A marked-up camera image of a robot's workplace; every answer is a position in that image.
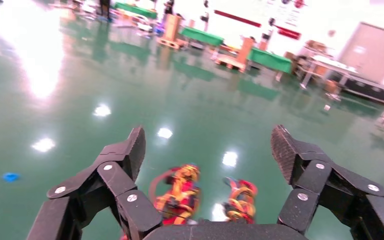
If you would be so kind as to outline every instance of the green epoxy floor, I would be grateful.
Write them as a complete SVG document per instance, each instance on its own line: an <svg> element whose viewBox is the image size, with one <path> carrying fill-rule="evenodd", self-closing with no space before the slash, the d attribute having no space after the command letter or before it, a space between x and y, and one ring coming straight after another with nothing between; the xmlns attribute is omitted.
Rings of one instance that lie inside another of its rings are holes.
<svg viewBox="0 0 384 240"><path fill-rule="evenodd" d="M203 195L196 218L220 218L219 204L229 194L222 178L233 176L258 186L256 221L276 222L291 188L271 155L275 124L384 185L384 134L375 127L381 105L347 96L326 114L323 92L302 92L291 77L279 83L269 70L237 74L207 53L174 52L133 30L60 20L31 0L16 3L0 8L0 240L25 239L47 190L139 124L147 146L137 185L147 191L168 168L198 164ZM110 114L94 115L101 105ZM170 129L171 138L159 137L161 128ZM43 139L54 147L36 150ZM226 152L237 154L235 166L223 164ZM21 178L4 182L5 172ZM352 239L322 207L306 236ZM119 237L104 210L83 239Z"/></svg>

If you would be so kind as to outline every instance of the metal table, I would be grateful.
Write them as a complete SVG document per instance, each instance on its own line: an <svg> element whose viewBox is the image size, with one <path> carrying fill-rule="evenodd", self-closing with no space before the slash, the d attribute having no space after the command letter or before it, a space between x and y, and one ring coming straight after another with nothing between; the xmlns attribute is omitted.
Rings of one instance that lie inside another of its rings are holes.
<svg viewBox="0 0 384 240"><path fill-rule="evenodd" d="M307 84L309 83L310 78L311 78L312 75L318 76L321 79L325 80L323 75L317 74L317 73L314 72L314 70L316 69L317 66L325 67L325 68L327 68L329 70L333 70L333 71L341 73L342 74L342 78L339 81L340 85L344 85L345 84L345 82L349 78L350 74L357 74L357 72L355 71L354 68L346 66L346 65L344 65L344 64L342 64L340 62L337 62L337 61L334 61L334 60L330 60L327 57L316 55L316 56L314 56L312 58L311 65L310 65L310 67L308 69L305 69L302 66L298 67L298 69L300 71L306 73L305 77L304 77L304 80L301 83L301 88L303 88L303 89L307 88Z"/></svg>

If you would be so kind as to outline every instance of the metal screw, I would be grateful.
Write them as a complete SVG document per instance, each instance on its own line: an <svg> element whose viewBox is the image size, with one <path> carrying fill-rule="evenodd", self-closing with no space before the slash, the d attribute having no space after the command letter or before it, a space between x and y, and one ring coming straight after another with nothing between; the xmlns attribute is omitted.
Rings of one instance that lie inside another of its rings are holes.
<svg viewBox="0 0 384 240"><path fill-rule="evenodd" d="M129 195L127 197L128 202L134 202L134 201L136 201L136 199L138 199L138 195L136 195L136 194L132 194L132 195Z"/></svg>
<svg viewBox="0 0 384 240"><path fill-rule="evenodd" d="M113 168L113 165L106 165L103 167L104 170L110 170Z"/></svg>
<svg viewBox="0 0 384 240"><path fill-rule="evenodd" d="M377 187L375 185L369 184L369 185L367 185L367 187L368 187L368 189L370 189L372 191L379 192L379 187Z"/></svg>
<svg viewBox="0 0 384 240"><path fill-rule="evenodd" d="M321 164L321 163L317 163L317 164L315 165L315 167L318 168L318 169L325 169L325 165L323 165L323 164Z"/></svg>
<svg viewBox="0 0 384 240"><path fill-rule="evenodd" d="M62 192L64 192L66 190L66 187L65 186L60 186L58 187L56 190L55 190L55 193L56 194L60 194Z"/></svg>
<svg viewBox="0 0 384 240"><path fill-rule="evenodd" d="M304 193L298 193L298 198L301 199L302 201L307 201L309 199L309 196Z"/></svg>

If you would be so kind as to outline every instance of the textured rubber pad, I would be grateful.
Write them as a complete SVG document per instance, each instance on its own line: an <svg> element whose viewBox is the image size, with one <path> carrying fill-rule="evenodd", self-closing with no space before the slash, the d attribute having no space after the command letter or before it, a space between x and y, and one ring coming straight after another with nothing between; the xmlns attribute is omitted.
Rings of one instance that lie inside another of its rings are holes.
<svg viewBox="0 0 384 240"><path fill-rule="evenodd" d="M291 184L295 159L299 153L295 141L283 125L274 126L270 138L271 153L288 184Z"/></svg>
<svg viewBox="0 0 384 240"><path fill-rule="evenodd" d="M131 167L131 178L136 181L141 169L142 162L145 158L145 149L147 141L145 140L145 131L142 127L133 128L130 135L128 136L130 141L130 149L128 150L129 164Z"/></svg>

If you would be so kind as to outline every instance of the gray door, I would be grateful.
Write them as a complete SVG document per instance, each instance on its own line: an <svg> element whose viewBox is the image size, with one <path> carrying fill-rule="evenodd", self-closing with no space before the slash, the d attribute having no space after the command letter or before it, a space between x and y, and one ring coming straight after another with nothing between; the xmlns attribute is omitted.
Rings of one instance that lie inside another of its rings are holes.
<svg viewBox="0 0 384 240"><path fill-rule="evenodd" d="M384 29L361 23L339 62L355 67L358 76L373 82L384 81Z"/></svg>

